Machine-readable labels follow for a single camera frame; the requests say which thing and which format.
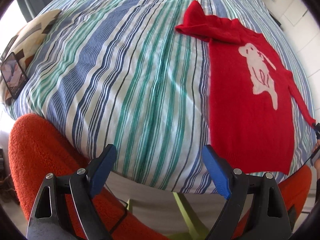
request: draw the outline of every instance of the bed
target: bed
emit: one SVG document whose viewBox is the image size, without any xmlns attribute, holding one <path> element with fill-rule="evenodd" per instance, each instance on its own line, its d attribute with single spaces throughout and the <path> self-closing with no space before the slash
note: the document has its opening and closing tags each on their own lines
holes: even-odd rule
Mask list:
<svg viewBox="0 0 320 240">
<path fill-rule="evenodd" d="M 27 69 L 28 84 L 5 111 L 13 119 L 43 116 L 89 158 L 115 144 L 114 172 L 135 182 L 216 193 L 201 159 L 210 143 L 208 46 L 174 30 L 191 1 L 54 0 L 41 13 L 62 13 Z M 239 18 L 263 33 L 313 114 L 303 68 L 262 0 L 198 1 L 206 14 Z M 289 175 L 307 161 L 316 140 L 294 101 L 292 113 Z M 273 175 L 277 182 L 287 178 Z"/>
</svg>

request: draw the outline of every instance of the smartphone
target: smartphone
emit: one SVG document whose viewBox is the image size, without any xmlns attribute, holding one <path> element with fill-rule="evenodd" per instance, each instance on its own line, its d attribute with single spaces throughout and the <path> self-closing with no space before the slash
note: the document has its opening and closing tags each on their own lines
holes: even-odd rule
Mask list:
<svg viewBox="0 0 320 240">
<path fill-rule="evenodd" d="M 5 59 L 5 57 L 7 56 L 9 49 L 11 49 L 13 43 L 16 41 L 16 39 L 18 38 L 19 35 L 15 35 L 8 43 L 8 45 L 5 47 L 4 52 L 2 53 L 1 57 L 0 57 L 0 63 L 2 63 Z"/>
<path fill-rule="evenodd" d="M 12 52 L 0 66 L 2 78 L 13 99 L 17 99 L 28 82 L 28 77 L 22 70 L 19 61 Z"/>
</svg>

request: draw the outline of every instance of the white wall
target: white wall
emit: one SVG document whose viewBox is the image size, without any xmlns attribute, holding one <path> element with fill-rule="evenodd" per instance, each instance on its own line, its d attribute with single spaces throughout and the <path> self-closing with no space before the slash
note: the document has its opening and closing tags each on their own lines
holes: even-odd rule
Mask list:
<svg viewBox="0 0 320 240">
<path fill-rule="evenodd" d="M 301 0 L 263 1 L 268 10 L 281 22 L 287 40 L 302 63 L 311 88 L 316 119 L 320 122 L 320 28 Z M 311 193 L 314 193 L 314 168 L 312 173 Z"/>
<path fill-rule="evenodd" d="M 2 54 L 11 38 L 22 29 L 27 22 L 23 17 L 17 0 L 14 0 L 0 19 L 0 53 Z"/>
</svg>

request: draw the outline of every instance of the patterned pillowcase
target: patterned pillowcase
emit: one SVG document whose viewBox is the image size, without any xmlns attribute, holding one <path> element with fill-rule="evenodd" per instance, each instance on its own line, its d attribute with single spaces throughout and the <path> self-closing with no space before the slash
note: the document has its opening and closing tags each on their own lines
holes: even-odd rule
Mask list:
<svg viewBox="0 0 320 240">
<path fill-rule="evenodd" d="M 61 10 L 53 10 L 41 14 L 28 22 L 18 33 L 18 37 L 8 50 L 7 55 L 14 52 L 22 69 L 26 71 L 44 38 L 51 30 Z M 12 96 L 0 77 L 0 104 L 11 105 Z"/>
</svg>

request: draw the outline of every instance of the orange fuzzy fabric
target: orange fuzzy fabric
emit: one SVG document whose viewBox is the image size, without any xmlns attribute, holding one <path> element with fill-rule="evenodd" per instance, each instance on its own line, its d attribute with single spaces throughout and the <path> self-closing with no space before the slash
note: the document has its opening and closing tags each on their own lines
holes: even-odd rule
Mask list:
<svg viewBox="0 0 320 240">
<path fill-rule="evenodd" d="M 72 174 L 77 169 L 86 167 L 89 160 L 80 155 L 47 120 L 36 114 L 26 114 L 15 122 L 10 133 L 9 162 L 21 208 L 29 219 L 46 174 Z M 93 203 L 108 230 L 124 214 L 124 206 L 105 188 L 93 199 Z M 67 205 L 76 234 L 86 239 L 71 195 L 67 195 Z M 142 224 L 131 213 L 128 213 L 112 237 L 114 240 L 168 239 Z"/>
</svg>

